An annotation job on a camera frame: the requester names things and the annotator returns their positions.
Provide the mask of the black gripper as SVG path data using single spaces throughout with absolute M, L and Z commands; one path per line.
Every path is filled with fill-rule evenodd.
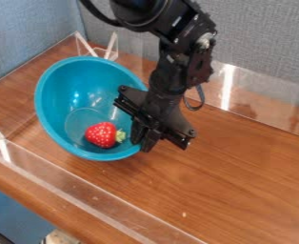
M 131 116 L 131 141 L 142 143 L 142 151 L 148 153 L 162 139 L 186 150 L 198 133 L 180 111 L 182 95 L 127 85 L 119 86 L 119 94 L 115 106 Z

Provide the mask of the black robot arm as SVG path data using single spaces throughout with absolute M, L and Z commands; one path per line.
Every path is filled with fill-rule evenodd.
M 198 133 L 180 111 L 186 92 L 203 92 L 214 74 L 216 24 L 194 0 L 110 0 L 115 16 L 107 17 L 91 0 L 80 0 L 107 24 L 159 38 L 159 62 L 147 91 L 123 85 L 115 105 L 132 117 L 131 142 L 150 152 L 162 139 L 182 149 Z

